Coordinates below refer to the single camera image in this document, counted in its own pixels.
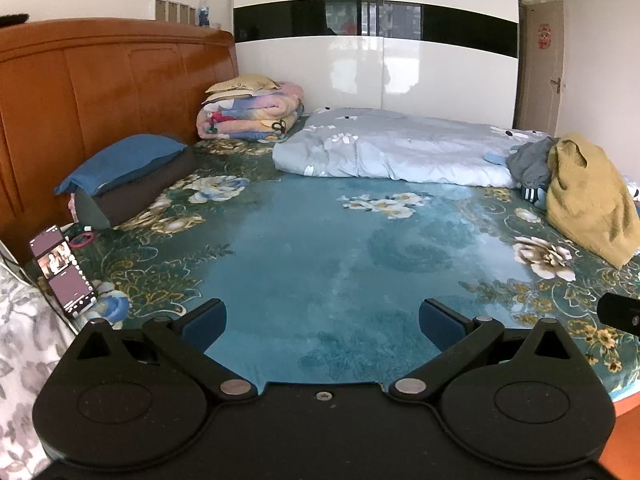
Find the mustard yellow knit sweater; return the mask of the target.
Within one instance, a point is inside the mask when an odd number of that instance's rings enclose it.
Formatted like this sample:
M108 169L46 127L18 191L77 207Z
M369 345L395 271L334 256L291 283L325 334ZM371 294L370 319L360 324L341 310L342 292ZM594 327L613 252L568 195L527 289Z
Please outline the mustard yellow knit sweater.
M548 156L548 222L616 269L639 249L639 216L625 180L603 148L562 136Z

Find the smartphone with lit screen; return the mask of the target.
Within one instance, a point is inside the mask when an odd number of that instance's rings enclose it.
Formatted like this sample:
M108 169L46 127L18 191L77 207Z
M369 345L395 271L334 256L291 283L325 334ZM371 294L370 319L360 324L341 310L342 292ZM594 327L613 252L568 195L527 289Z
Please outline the smartphone with lit screen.
M40 232L29 247L66 318L78 318L96 302L96 292L58 226Z

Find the navy striped garment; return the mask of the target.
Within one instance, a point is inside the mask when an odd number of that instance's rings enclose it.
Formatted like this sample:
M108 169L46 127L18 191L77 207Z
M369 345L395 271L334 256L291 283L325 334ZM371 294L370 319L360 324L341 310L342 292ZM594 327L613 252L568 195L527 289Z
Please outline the navy striped garment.
M547 192L544 188L526 188L522 186L521 196L523 200L526 200L537 209L547 209Z

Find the teal floral bed sheet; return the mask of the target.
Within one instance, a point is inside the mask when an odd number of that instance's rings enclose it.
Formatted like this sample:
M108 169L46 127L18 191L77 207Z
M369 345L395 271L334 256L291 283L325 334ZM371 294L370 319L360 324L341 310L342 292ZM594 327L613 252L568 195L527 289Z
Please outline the teal floral bed sheet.
M418 310L436 299L515 328L560 321L614 399L639 389L639 341L598 300L639 293L557 231L521 187L305 177L274 166L274 140L190 146L196 169L116 228L66 232L96 286L96 312L134 328L220 298L212 356L252 382L388 382L436 351Z

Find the grey white floral cloth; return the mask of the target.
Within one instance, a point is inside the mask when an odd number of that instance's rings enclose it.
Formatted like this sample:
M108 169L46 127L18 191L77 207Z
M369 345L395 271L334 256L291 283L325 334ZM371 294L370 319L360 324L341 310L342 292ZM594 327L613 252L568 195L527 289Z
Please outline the grey white floral cloth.
M1 267L1 478L30 479L49 460L32 422L38 393L73 339L40 290Z

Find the dark grey bolster pillow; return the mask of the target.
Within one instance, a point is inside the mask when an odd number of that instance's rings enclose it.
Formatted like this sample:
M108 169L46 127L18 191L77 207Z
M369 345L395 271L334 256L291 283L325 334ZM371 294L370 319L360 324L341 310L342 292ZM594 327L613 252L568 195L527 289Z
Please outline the dark grey bolster pillow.
M98 231L116 228L151 206L165 188L192 174L196 166L194 151L186 148L144 176L104 193L90 197L77 190L74 193L77 220L82 226Z

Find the grey crumpled garment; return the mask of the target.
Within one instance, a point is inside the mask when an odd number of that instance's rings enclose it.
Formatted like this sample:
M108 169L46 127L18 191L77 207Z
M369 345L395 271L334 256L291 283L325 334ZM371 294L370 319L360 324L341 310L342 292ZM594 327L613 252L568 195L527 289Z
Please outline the grey crumpled garment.
M557 143L555 138L544 138L522 144L510 154L506 158L506 166L515 182L522 188L547 191L551 180L548 157Z

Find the blue pillow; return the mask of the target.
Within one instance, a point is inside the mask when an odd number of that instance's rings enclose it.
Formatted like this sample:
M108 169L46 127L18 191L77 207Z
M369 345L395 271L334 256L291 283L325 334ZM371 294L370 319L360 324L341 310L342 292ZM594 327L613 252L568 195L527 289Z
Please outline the blue pillow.
M188 146L171 136L142 133L127 136L96 153L54 190L55 195L82 191L97 196L145 177L181 155Z

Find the light blue folded duvet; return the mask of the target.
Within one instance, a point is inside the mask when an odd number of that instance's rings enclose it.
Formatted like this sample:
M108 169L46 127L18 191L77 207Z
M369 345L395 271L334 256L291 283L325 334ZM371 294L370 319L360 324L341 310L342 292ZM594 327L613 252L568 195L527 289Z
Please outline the light blue folded duvet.
M322 107L272 151L274 166L305 177L358 177L515 188L506 157L547 135L470 122L370 110Z

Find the colourful folded floral blanket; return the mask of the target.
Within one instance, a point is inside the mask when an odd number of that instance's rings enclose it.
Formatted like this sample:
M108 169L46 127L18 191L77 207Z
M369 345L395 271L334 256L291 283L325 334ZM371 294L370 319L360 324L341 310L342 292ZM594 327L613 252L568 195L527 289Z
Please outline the colourful folded floral blanket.
M289 132L304 111L304 90L292 82L274 88L210 87L196 116L201 139L274 140Z

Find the orange wooden headboard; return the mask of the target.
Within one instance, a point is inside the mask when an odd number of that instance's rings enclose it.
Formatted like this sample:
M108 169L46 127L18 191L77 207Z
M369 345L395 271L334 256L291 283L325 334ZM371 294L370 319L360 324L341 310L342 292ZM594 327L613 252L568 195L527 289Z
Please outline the orange wooden headboard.
M1 239L18 261L70 221L55 188L138 133L192 144L205 90L238 76L231 32L126 18L70 18L1 32Z

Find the beige room door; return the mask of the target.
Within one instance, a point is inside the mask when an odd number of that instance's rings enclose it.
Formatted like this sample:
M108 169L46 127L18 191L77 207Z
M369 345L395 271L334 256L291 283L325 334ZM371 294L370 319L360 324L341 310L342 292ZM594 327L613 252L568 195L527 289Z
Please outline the beige room door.
M564 4L526 4L520 9L520 71L515 125L555 135L564 72Z

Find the white glossy wardrobe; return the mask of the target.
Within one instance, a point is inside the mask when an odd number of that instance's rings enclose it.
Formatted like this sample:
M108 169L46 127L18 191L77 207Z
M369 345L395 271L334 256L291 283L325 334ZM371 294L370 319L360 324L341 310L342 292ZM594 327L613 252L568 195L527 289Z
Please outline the white glossy wardrobe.
M348 106L510 126L518 0L233 0L240 69Z

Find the plastic water bottle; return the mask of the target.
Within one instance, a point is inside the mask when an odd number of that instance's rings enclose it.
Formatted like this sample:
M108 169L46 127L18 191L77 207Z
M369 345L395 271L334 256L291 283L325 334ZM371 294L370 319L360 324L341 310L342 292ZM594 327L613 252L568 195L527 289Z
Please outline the plastic water bottle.
M207 0L200 0L198 3L198 26L209 27L209 6Z

